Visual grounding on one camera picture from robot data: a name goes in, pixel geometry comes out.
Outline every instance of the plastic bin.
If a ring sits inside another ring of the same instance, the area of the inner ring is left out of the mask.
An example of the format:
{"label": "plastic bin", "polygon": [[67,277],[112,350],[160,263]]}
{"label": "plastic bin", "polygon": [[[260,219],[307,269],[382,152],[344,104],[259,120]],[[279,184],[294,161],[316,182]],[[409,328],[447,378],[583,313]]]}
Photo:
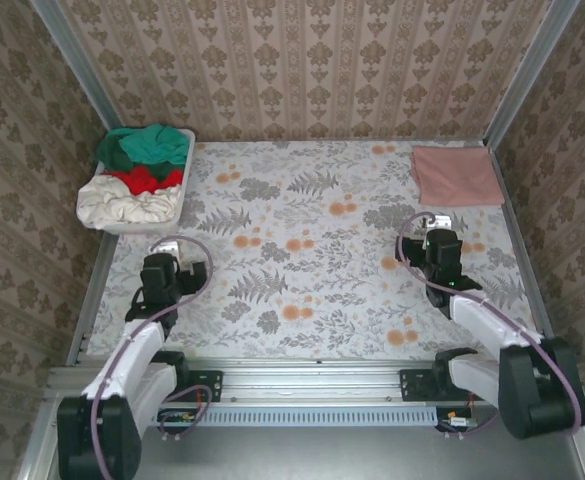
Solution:
{"label": "plastic bin", "polygon": [[[187,128],[178,129],[179,132],[183,133],[190,141],[190,148],[188,149],[188,158],[185,162],[185,169],[183,170],[183,182],[181,183],[181,190],[179,191],[178,203],[175,209],[174,217],[165,222],[155,223],[131,223],[131,222],[116,222],[110,225],[104,226],[101,230],[112,233],[114,235],[127,235],[135,233],[145,234],[156,234],[165,235],[169,233],[176,233],[179,227],[179,220],[181,219],[181,212],[183,211],[183,202],[185,201],[185,190],[188,184],[188,178],[190,176],[190,166],[192,165],[194,155],[194,143],[196,141],[196,135],[192,130]],[[99,163],[96,168],[95,175],[99,175],[103,172],[103,164]],[[88,228],[94,228],[91,225],[85,225]]]}

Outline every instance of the patterned wallpaper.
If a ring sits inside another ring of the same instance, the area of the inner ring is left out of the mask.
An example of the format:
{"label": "patterned wallpaper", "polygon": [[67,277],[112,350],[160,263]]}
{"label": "patterned wallpaper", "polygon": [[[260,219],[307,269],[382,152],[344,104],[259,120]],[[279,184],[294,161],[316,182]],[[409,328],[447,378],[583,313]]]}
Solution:
{"label": "patterned wallpaper", "polygon": [[585,0],[497,156],[551,319],[585,381]]}
{"label": "patterned wallpaper", "polygon": [[125,124],[481,138],[550,0],[59,0]]}
{"label": "patterned wallpaper", "polygon": [[74,202],[103,133],[29,3],[0,0],[0,479],[72,338],[98,248]]}

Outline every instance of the green cloth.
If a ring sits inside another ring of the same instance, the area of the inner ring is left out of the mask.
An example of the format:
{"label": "green cloth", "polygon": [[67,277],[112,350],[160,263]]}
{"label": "green cloth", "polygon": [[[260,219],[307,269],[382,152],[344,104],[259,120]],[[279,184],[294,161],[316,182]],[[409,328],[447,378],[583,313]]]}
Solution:
{"label": "green cloth", "polygon": [[108,134],[101,140],[96,150],[96,156],[97,160],[103,163],[106,172],[130,173],[134,167],[143,165],[150,170],[154,178],[162,182],[173,170],[184,170],[185,163],[183,165],[174,165],[170,162],[161,162],[153,165],[145,165],[133,162],[130,160],[128,154],[123,151],[123,148],[121,148],[120,141],[124,137],[125,135]]}
{"label": "green cloth", "polygon": [[115,128],[106,138],[110,136],[122,137],[119,144],[130,160],[146,166],[163,162],[185,165],[190,148],[188,137],[158,123],[146,128]]}

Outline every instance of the pink towel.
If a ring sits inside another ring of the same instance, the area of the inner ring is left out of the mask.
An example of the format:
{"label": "pink towel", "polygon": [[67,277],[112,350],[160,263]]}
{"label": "pink towel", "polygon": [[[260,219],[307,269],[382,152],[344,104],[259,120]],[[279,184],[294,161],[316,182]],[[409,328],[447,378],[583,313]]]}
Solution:
{"label": "pink towel", "polygon": [[414,147],[412,176],[421,205],[502,205],[503,192],[487,148]]}

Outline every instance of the floral tablecloth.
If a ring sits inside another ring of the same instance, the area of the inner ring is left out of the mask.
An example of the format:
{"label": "floral tablecloth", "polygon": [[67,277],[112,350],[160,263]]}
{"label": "floral tablecloth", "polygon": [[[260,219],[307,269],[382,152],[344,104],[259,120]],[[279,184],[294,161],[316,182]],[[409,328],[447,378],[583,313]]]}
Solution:
{"label": "floral tablecloth", "polygon": [[[168,346],[190,357],[323,359],[431,359],[476,346],[393,258],[403,221],[421,210],[415,144],[198,144],[180,233],[210,248],[215,270],[208,291],[179,310]],[[533,325],[501,208],[436,211],[452,216],[464,241],[464,273]],[[118,342],[157,238],[119,238],[88,354]],[[196,247],[181,253],[204,259]]]}

